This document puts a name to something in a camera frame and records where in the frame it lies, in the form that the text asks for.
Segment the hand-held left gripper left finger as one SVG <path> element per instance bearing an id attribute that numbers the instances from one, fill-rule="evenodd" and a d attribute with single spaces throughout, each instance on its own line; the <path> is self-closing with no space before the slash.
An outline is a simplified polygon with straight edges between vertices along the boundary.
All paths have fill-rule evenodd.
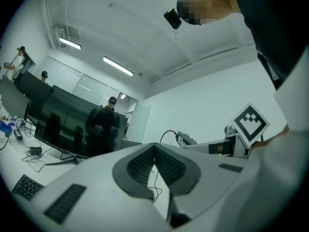
<path id="1" fill-rule="evenodd" d="M 134 146 L 84 160 L 47 184 L 30 202 L 45 212 L 72 184 L 78 184 L 86 190 L 62 224 L 70 232 L 170 232 L 166 211 L 160 211 L 152 200 L 127 195 L 113 179 L 114 164 L 139 149 Z"/>

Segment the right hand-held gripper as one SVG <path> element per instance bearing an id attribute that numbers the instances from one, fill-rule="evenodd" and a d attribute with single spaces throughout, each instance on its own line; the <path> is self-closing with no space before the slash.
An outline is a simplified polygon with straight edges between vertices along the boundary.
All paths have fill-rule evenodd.
<path id="1" fill-rule="evenodd" d="M 269 122 L 257 110 L 248 103 L 245 105 L 226 126 L 223 140 L 188 145 L 184 149 L 202 152 L 206 154 L 234 156 L 235 158 L 247 158 L 253 144 L 263 137 L 263 133 L 269 127 Z"/>

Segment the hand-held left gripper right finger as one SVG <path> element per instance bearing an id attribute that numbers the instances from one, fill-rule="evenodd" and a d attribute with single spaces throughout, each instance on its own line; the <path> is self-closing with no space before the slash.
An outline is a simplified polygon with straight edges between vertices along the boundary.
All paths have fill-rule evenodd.
<path id="1" fill-rule="evenodd" d="M 163 189 L 154 216 L 195 219 L 215 204 L 239 177 L 246 160 L 154 144 L 154 161 Z"/>

